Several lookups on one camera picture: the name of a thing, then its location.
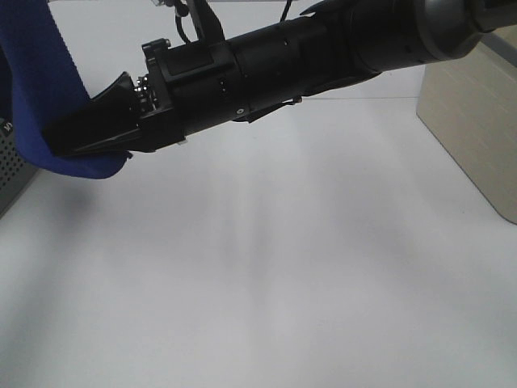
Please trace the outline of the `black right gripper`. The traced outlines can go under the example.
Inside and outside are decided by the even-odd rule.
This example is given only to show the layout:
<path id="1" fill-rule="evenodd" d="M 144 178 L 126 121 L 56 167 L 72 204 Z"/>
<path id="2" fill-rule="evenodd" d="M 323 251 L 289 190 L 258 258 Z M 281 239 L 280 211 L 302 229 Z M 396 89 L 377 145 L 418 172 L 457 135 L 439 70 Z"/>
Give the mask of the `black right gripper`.
<path id="1" fill-rule="evenodd" d="M 154 152 L 250 113 L 242 72 L 228 41 L 171 48 L 160 39 L 143 44 L 142 51 L 153 110 L 140 118 L 135 86 L 123 72 L 83 108 L 44 128 L 42 136 L 53 155 L 129 150 L 135 141 L 136 151 Z"/>

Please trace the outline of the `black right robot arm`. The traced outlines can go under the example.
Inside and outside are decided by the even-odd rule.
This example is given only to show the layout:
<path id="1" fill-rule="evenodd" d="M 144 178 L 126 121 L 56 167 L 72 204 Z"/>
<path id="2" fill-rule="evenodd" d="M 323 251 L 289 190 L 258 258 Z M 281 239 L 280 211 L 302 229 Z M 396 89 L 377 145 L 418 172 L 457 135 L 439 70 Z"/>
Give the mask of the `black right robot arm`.
<path id="1" fill-rule="evenodd" d="M 46 126 L 54 155 L 154 152 L 385 71 L 464 57 L 483 36 L 516 23 L 513 1 L 322 1 L 229 39 L 207 2 L 173 7 L 191 17 L 196 40 L 144 44 L 146 75 L 121 74 Z"/>

